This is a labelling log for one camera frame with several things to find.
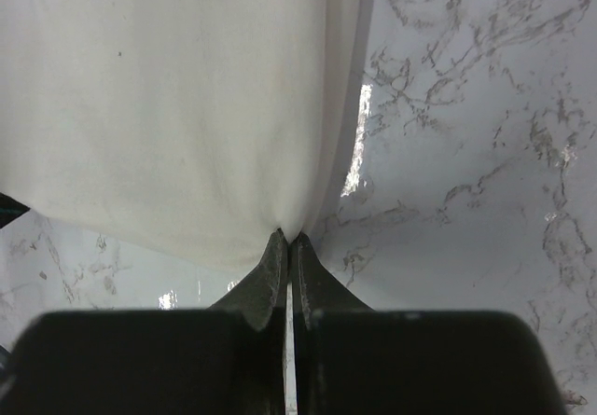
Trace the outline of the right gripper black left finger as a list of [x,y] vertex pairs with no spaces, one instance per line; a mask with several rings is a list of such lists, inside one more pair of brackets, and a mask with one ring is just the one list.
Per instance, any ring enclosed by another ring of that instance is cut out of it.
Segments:
[[206,309],[56,311],[1,372],[5,414],[280,414],[285,236]]

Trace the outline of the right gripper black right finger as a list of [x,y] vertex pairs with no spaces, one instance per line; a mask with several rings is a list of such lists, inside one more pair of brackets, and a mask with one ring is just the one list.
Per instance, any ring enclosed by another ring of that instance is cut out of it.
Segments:
[[563,414],[544,352],[500,311],[375,311],[289,248],[301,414]]

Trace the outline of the cream t shirt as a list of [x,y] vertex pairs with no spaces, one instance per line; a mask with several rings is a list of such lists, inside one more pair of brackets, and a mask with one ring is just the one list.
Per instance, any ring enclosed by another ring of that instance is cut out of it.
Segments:
[[361,0],[1,0],[1,191],[211,267],[312,229]]

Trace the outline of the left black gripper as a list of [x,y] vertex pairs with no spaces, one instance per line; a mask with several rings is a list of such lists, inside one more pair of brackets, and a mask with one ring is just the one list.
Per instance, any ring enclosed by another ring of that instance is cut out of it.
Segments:
[[0,194],[0,228],[10,224],[28,211],[29,208],[26,205]]

